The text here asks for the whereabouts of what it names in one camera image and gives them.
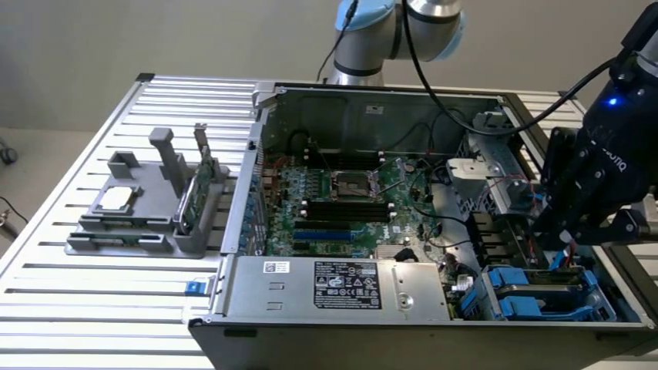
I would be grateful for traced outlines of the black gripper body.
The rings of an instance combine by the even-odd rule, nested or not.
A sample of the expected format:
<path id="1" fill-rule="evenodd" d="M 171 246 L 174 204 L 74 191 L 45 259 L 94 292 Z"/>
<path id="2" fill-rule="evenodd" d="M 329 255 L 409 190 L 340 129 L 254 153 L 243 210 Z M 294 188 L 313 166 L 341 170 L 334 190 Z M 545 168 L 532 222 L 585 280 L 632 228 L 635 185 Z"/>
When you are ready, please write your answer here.
<path id="1" fill-rule="evenodd" d="M 609 214 L 636 203 L 657 185 L 657 75 L 635 55 L 585 114 L 577 143 L 588 156 L 580 171 L 589 191 L 584 212 Z"/>

